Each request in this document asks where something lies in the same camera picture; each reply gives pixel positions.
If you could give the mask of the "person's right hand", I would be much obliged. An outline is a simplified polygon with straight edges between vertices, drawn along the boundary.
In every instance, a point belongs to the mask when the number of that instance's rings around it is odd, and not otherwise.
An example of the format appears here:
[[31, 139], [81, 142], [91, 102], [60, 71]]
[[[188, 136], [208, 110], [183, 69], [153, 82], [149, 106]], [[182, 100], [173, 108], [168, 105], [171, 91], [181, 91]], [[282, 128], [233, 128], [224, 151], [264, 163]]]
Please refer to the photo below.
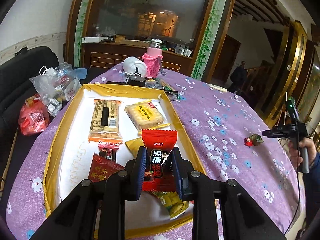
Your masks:
[[297, 170], [300, 165], [308, 164], [311, 167], [317, 156], [317, 149], [313, 140], [304, 138], [300, 142], [290, 140], [289, 154], [291, 164]]

